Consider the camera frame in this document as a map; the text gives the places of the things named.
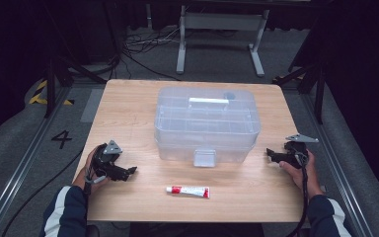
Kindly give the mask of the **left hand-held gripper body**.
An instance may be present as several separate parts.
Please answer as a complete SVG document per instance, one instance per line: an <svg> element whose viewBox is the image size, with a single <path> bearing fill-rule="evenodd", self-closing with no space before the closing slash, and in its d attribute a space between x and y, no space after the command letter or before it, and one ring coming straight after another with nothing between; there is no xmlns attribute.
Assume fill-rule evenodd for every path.
<svg viewBox="0 0 379 237"><path fill-rule="evenodd" d="M91 166L98 177L112 177L128 175L127 169L116 166L114 162L122 153L122 149L111 140L97 147L92 158Z"/></svg>

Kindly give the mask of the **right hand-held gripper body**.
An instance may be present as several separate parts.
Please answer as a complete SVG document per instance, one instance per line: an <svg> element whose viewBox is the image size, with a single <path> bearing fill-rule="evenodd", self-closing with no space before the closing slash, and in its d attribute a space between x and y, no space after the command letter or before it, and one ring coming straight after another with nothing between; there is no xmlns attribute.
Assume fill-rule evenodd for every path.
<svg viewBox="0 0 379 237"><path fill-rule="evenodd" d="M296 169L305 167L309 161L307 143L318 143L318 138L309 137L303 134L289 135L286 137L287 142L284 149L287 151L279 161L289 163Z"/></svg>

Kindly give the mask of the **white and red ointment tube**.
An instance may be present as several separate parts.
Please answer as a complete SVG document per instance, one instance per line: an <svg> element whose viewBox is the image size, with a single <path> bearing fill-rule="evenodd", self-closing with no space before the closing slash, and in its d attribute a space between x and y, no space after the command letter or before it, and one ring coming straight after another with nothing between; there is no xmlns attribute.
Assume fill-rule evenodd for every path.
<svg viewBox="0 0 379 237"><path fill-rule="evenodd" d="M166 187L166 192L173 195L185 195L198 198L210 198L209 187L187 187L171 186Z"/></svg>

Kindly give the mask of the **clear plastic storage box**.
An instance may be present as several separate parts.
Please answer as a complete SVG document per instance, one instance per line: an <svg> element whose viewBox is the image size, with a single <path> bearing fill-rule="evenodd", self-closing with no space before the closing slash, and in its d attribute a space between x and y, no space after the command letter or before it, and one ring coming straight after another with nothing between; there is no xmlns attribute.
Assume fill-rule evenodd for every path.
<svg viewBox="0 0 379 237"><path fill-rule="evenodd" d="M244 162L262 129L251 92L196 87L162 88L154 126L160 158L195 167Z"/></svg>

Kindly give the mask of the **person's right hand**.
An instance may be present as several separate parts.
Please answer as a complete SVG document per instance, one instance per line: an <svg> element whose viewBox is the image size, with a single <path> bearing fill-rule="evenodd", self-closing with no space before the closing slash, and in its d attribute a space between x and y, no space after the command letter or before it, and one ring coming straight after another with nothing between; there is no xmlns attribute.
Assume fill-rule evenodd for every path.
<svg viewBox="0 0 379 237"><path fill-rule="evenodd" d="M307 192L308 199L311 199L314 196L322 195L324 192L322 191L318 180L318 175L315 168L315 156L311 151L308 152L308 155L309 162L306 165L306 172L308 176ZM303 190L303 175L301 170L294 168L293 166L284 161L281 161L279 163L279 167L290 175L293 182L300 190Z"/></svg>

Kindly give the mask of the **person's left hand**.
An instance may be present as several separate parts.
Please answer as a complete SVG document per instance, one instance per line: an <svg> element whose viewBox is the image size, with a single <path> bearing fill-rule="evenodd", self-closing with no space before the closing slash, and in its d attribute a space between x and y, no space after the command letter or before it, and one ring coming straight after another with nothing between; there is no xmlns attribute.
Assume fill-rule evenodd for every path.
<svg viewBox="0 0 379 237"><path fill-rule="evenodd" d="M85 178L89 174L92 158L93 158L96 150L97 150L97 148L94 148L91 151L91 153L88 155L84 167L81 169L81 171L78 173L77 177L75 178L75 180L72 183L73 186L77 186L77 187L81 188L82 190L85 189L85 185L86 185ZM105 178L104 180L100 181L99 183L91 185L90 193L91 194L95 193L99 188L103 187L104 185L106 185L110 181L111 180L109 178Z"/></svg>

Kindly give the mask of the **yellow and black floor tape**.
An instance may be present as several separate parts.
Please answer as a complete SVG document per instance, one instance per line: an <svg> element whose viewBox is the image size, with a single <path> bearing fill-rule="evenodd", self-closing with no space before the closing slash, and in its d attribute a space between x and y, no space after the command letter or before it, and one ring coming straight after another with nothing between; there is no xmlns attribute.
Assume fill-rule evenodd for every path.
<svg viewBox="0 0 379 237"><path fill-rule="evenodd" d="M33 93L32 97L30 98L29 104L47 105L47 99L41 97L41 93L43 92L46 85L47 85L47 81L45 79L41 80L35 92ZM75 104L75 100L65 100L63 103L63 105L66 105L66 106L73 106L74 104Z"/></svg>

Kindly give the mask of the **grey metal floor rail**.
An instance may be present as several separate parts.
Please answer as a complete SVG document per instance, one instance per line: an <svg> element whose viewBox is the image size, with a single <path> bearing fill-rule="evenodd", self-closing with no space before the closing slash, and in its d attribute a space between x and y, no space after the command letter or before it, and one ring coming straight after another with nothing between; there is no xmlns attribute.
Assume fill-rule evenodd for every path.
<svg viewBox="0 0 379 237"><path fill-rule="evenodd" d="M326 163L337 185L338 192L341 196L341 202L346 209L346 215L349 217L349 225L355 237L374 237L369 226L369 222L364 215L362 205L358 200L358 196L352 187L352 182L348 178L348 171L342 165L341 157L337 155L333 143L330 141L328 128L324 123L319 124L314 115L316 88L313 88L309 94L304 94L301 99L307 109L307 113L311 120L319 143L321 144L325 156Z"/></svg>
<svg viewBox="0 0 379 237"><path fill-rule="evenodd" d="M55 108L51 113L45 105L28 104L0 126L0 225L70 91L67 87L55 93Z"/></svg>

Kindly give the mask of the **white metal table frame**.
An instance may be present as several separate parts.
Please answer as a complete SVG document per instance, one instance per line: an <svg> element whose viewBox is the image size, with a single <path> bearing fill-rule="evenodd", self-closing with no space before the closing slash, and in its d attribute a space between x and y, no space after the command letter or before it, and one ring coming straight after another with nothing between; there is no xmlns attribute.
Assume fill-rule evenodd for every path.
<svg viewBox="0 0 379 237"><path fill-rule="evenodd" d="M176 72L185 72L186 62L186 30L226 30L226 31L250 31L256 32L256 39L248 45L248 49L258 77L264 77L265 71L259 54L259 47L265 32L269 10L264 10L259 15L240 14L216 14L216 13L191 13L186 6L181 7L179 21L180 45Z"/></svg>

